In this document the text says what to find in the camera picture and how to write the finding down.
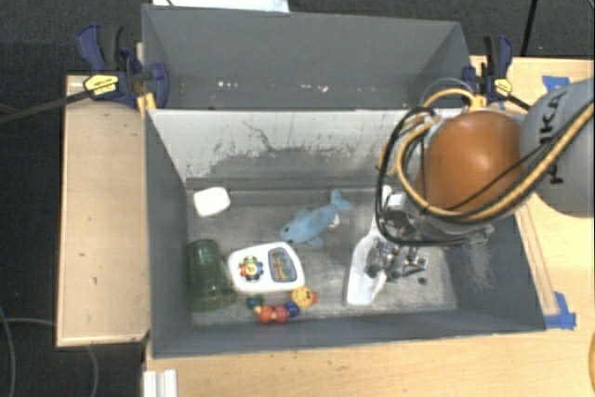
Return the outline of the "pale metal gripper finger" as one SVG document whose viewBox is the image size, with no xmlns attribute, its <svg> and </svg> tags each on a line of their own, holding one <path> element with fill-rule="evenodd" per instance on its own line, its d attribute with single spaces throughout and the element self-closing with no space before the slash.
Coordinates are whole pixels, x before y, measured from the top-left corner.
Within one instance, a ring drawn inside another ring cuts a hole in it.
<svg viewBox="0 0 595 397">
<path fill-rule="evenodd" d="M 416 247 L 407 249 L 403 265 L 401 267 L 401 276 L 410 276 L 427 269 L 429 259 L 426 256 L 418 254 Z"/>
<path fill-rule="evenodd" d="M 399 271 L 395 259 L 398 255 L 398 247 L 372 249 L 367 255 L 364 273 L 369 278 L 377 278 L 384 272 L 388 280 L 397 280 L 399 278 Z"/>
</svg>

